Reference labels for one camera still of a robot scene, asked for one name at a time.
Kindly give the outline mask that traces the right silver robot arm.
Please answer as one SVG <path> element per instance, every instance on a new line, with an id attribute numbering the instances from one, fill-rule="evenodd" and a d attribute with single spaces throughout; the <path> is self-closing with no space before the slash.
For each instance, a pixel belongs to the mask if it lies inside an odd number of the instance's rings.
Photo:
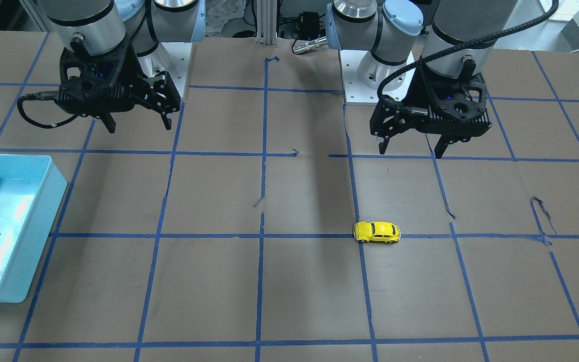
<path id="1" fill-rule="evenodd" d="M 53 130 L 78 117 L 98 119 L 113 134 L 115 113 L 152 110 L 164 128 L 181 95 L 164 43 L 197 43 L 206 35 L 204 1 L 40 1 L 64 48 L 58 90 L 21 96 L 17 108 L 33 126 Z"/>

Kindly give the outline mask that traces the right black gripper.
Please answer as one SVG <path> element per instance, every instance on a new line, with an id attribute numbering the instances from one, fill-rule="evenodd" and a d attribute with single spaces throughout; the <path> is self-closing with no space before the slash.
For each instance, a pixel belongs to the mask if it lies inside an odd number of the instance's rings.
<path id="1" fill-rule="evenodd" d="M 69 114 L 98 117 L 114 134 L 111 113 L 129 112 L 139 105 L 160 114 L 165 130 L 172 130 L 171 115 L 178 112 L 181 97 L 171 75 L 161 71 L 147 77 L 127 34 L 101 55 L 91 55 L 83 40 L 83 34 L 73 34 L 74 50 L 64 48 L 60 57 L 57 106 Z"/>

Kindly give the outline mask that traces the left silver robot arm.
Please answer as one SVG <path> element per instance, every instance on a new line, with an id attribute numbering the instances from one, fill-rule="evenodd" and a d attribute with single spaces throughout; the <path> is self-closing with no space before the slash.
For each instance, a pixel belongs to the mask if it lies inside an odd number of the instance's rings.
<path id="1" fill-rule="evenodd" d="M 434 155 L 492 126 L 480 72 L 515 1 L 333 1 L 325 14 L 329 48 L 363 51 L 361 82 L 376 92 L 369 130 L 380 154 L 408 130 L 437 134 Z M 425 62 L 471 40 L 478 44 Z"/>

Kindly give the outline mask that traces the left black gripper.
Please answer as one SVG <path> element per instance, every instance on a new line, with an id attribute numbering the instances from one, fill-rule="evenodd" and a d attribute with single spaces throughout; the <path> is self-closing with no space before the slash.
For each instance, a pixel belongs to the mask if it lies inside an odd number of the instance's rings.
<path id="1" fill-rule="evenodd" d="M 400 101 L 410 112 L 379 104 L 370 118 L 370 133 L 378 137 L 379 154 L 386 153 L 393 136 L 409 129 L 441 135 L 434 148 L 436 159 L 443 158 L 448 146 L 484 135 L 492 126 L 486 91 L 480 72 L 470 78 L 454 79 L 428 68 L 417 68 Z"/>

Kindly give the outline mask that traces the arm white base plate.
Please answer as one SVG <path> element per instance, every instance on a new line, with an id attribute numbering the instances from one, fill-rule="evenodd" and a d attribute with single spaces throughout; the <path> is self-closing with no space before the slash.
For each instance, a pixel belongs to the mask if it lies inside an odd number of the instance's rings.
<path id="1" fill-rule="evenodd" d="M 159 43 L 156 50 L 138 57 L 143 73 L 155 76 L 158 71 L 167 71 L 184 101 L 193 46 L 193 43 Z"/>
<path id="2" fill-rule="evenodd" d="M 377 89 L 386 77 L 398 69 L 414 62 L 412 51 L 409 52 L 404 64 L 389 66 L 377 62 L 370 51 L 341 50 L 339 51 L 342 82 L 344 85 L 345 104 L 374 106 L 379 96 Z M 411 69 L 394 80 L 391 80 L 381 91 L 396 101 L 401 101 L 408 93 L 415 70 Z"/>

